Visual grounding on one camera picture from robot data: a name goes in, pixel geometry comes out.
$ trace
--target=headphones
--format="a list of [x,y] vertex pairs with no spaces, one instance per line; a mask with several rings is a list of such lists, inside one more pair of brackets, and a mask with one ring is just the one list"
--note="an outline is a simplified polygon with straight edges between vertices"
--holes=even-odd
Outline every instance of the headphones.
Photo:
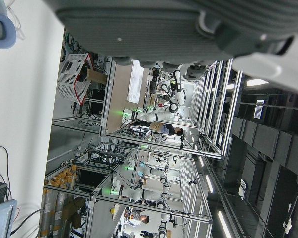
[[0,0],[0,49],[8,49],[15,44],[16,30],[13,22],[7,17],[4,0]]

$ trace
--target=label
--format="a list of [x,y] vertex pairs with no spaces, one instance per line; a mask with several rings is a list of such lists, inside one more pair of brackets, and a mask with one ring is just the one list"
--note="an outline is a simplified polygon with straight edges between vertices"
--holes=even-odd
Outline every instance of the label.
[[45,204],[44,213],[48,213],[51,211],[51,203]]
[[62,217],[62,211],[55,212],[55,220],[59,220]]

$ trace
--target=ceiling light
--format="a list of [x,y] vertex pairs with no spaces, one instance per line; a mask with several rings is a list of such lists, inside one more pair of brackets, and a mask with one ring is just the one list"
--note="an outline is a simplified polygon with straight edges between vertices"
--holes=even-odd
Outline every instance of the ceiling light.
[[201,156],[199,156],[199,160],[200,160],[200,163],[201,163],[202,167],[204,167],[204,163],[203,163],[203,160],[202,160]]
[[227,90],[229,90],[229,89],[233,89],[233,88],[235,88],[235,84],[228,84],[227,86],[226,86],[226,89]]
[[221,211],[218,212],[218,216],[219,216],[221,225],[222,225],[222,227],[223,227],[223,230],[224,230],[224,232],[225,232],[226,238],[232,238],[232,235],[230,234],[230,232],[229,232],[229,230],[228,230],[227,224],[226,224],[226,222],[225,222],[225,219],[224,219],[223,214],[222,214]]
[[[215,91],[215,88],[212,88],[211,91],[214,92]],[[205,90],[205,92],[208,93],[209,92],[209,89]]]
[[207,184],[208,184],[210,193],[213,193],[213,187],[212,187],[211,180],[210,180],[209,176],[206,175],[205,178],[206,178],[206,180],[207,180]]
[[262,84],[266,84],[266,83],[268,83],[268,82],[263,79],[259,79],[259,78],[250,79],[247,81],[247,87],[262,85]]

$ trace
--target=person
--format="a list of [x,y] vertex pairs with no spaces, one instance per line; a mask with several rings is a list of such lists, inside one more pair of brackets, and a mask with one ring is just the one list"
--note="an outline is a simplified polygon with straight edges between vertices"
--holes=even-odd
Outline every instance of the person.
[[139,211],[133,210],[130,214],[128,224],[135,227],[140,225],[141,222],[147,224],[150,220],[150,216],[140,215]]
[[159,132],[162,134],[167,134],[167,135],[178,135],[182,136],[183,135],[183,129],[180,127],[174,128],[171,124],[163,124],[161,122],[146,122],[142,120],[137,120],[135,122],[130,123],[129,125],[132,126],[145,126],[149,127],[151,130],[154,130],[155,132]]

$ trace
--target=white basket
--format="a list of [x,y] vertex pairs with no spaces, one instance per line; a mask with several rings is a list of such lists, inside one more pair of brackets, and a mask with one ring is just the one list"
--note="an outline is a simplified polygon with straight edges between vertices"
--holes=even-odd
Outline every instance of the white basket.
[[58,76],[57,89],[61,97],[83,104],[90,80],[79,82],[79,73],[84,65],[93,69],[89,54],[69,54]]

